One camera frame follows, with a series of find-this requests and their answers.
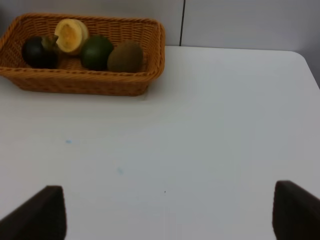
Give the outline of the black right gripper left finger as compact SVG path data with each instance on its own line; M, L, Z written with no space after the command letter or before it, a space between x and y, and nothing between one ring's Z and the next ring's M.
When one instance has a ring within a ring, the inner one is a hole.
M67 213L62 186L48 185L0 220L2 240L64 240Z

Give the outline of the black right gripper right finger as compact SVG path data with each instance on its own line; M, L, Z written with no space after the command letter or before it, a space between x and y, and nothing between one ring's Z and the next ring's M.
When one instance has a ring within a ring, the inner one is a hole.
M277 240L318 240L320 199L292 181L277 181L272 227Z

